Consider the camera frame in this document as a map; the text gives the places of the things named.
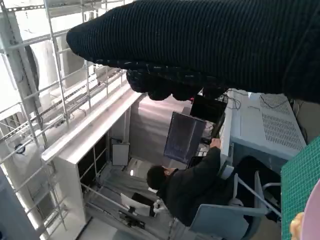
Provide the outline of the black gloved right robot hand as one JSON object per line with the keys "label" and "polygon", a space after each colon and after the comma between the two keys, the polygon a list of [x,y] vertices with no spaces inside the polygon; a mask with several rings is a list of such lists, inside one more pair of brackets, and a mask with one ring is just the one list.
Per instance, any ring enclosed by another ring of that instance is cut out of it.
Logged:
{"label": "black gloved right robot hand", "polygon": [[71,28],[77,56],[131,89],[185,101],[229,89],[320,101],[317,0],[137,0]]}

